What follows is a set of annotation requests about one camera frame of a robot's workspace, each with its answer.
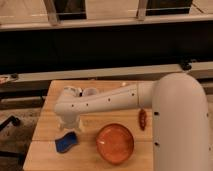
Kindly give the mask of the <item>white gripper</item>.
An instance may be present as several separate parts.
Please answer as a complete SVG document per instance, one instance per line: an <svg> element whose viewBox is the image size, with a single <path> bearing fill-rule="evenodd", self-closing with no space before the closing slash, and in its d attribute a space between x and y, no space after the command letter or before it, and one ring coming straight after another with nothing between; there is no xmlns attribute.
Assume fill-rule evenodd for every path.
<svg viewBox="0 0 213 171"><path fill-rule="evenodd" d="M64 129L72 129L78 132L81 132L81 120L79 118L77 118L74 122L69 123L69 122L64 122L63 120L60 120L59 123L59 129L60 130L64 130Z"/></svg>

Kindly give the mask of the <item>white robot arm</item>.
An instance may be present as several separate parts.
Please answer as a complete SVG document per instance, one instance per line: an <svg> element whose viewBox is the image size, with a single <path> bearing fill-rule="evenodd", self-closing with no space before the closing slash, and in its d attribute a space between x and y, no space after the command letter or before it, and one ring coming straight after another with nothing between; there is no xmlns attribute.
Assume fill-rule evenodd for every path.
<svg viewBox="0 0 213 171"><path fill-rule="evenodd" d="M152 111L154 171L211 171L208 102L202 85L186 73L168 74L86 96L65 87L54 106L65 128L81 114L126 109Z"/></svg>

